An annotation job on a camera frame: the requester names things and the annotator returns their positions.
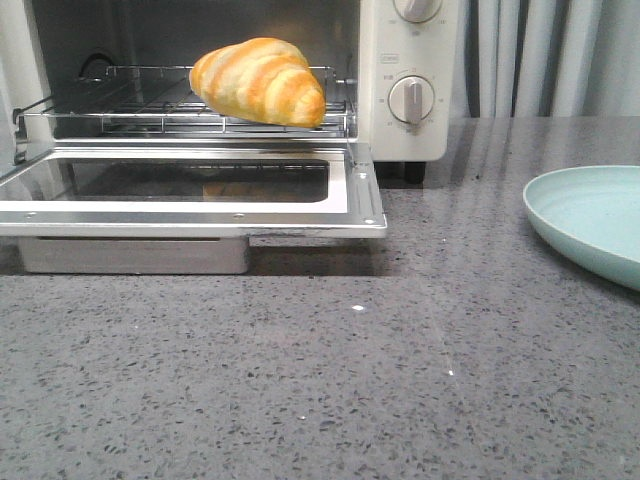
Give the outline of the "toaster oven glass door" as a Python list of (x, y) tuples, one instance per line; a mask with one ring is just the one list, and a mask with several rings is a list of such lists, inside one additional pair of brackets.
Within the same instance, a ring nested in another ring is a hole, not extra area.
[(1, 233), (32, 273), (234, 274), (260, 237), (381, 238), (366, 147), (67, 141), (1, 180)]

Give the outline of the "light green plate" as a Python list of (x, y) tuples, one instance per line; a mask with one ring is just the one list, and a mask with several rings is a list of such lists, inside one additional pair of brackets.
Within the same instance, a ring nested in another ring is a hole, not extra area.
[(536, 177), (523, 189), (534, 230), (557, 252), (639, 289), (639, 168), (585, 166)]

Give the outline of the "white Toshiba toaster oven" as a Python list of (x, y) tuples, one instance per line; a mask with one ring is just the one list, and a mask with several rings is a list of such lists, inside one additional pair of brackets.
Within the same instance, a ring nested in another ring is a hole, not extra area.
[[(26, 139), (14, 110), (78, 77), (115, 66), (187, 66), (204, 54), (255, 37), (295, 45), (310, 67), (330, 66), (357, 81), (356, 134), (377, 162), (400, 162), (408, 182), (447, 148), (458, 5), (442, 1), (425, 23), (409, 23), (393, 1), (5, 1), (1, 5), (1, 82), (17, 144), (56, 140), (42, 128)], [(419, 125), (397, 120), (393, 85), (420, 76), (433, 87)]]

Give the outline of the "lower oven timer knob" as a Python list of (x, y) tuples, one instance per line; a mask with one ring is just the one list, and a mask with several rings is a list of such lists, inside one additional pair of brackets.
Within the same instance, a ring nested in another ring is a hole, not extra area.
[(392, 115), (408, 125), (419, 125), (430, 114), (435, 94), (431, 84), (420, 76), (398, 80), (388, 95)]

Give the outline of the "golden croissant bread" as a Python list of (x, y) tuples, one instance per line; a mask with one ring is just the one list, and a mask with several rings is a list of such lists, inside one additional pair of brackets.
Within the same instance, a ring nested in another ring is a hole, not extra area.
[(203, 55), (189, 74), (192, 91), (217, 113), (251, 122), (316, 128), (324, 91), (297, 47), (259, 37)]

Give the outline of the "upper oven control knob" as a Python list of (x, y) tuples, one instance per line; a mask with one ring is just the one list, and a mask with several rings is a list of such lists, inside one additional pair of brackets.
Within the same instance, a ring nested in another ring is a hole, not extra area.
[(442, 0), (394, 0), (393, 3), (404, 21), (419, 24), (432, 20), (438, 14)]

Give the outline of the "grey curtain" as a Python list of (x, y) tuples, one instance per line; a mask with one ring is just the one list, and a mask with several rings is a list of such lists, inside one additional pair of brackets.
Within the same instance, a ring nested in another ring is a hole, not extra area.
[(454, 118), (636, 116), (636, 1), (462, 1)]

